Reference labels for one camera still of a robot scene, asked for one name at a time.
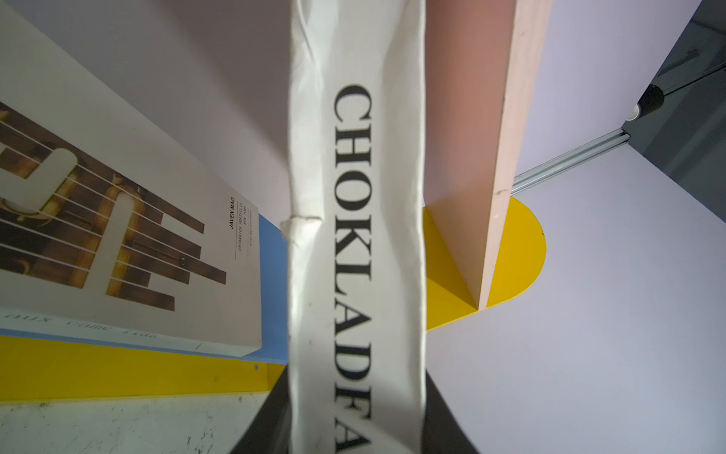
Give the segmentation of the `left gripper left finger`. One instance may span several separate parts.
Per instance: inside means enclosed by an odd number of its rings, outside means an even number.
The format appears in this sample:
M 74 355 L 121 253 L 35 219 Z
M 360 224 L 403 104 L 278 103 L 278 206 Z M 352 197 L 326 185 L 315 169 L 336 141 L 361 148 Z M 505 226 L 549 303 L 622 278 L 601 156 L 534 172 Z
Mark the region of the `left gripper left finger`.
M 231 453 L 289 453 L 291 404 L 284 366 L 270 394 Z

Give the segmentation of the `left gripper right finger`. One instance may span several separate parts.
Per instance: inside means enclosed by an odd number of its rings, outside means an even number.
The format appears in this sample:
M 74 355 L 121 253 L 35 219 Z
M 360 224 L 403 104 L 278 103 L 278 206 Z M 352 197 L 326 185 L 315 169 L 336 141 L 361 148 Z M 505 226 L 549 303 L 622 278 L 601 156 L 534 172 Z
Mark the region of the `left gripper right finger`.
M 425 374 L 427 405 L 423 419 L 423 454 L 478 454 L 463 432 L 429 373 Z

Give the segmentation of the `white Chokladfabriken book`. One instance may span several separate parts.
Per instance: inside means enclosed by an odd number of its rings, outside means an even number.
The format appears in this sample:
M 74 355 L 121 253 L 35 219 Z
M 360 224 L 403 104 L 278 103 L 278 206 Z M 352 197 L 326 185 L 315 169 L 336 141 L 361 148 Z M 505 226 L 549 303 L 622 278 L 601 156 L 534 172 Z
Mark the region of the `white Chokladfabriken book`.
M 425 418 L 425 3 L 290 14 L 295 453 L 418 453 Z

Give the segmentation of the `white Javen Mao portfolio book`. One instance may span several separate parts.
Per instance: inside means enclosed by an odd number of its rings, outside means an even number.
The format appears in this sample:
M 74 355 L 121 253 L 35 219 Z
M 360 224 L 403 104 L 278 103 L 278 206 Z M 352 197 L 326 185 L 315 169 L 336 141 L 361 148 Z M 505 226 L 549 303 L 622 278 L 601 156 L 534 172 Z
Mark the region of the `white Javen Mao portfolio book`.
M 241 358 L 263 343 L 257 208 L 1 8 L 1 327 Z

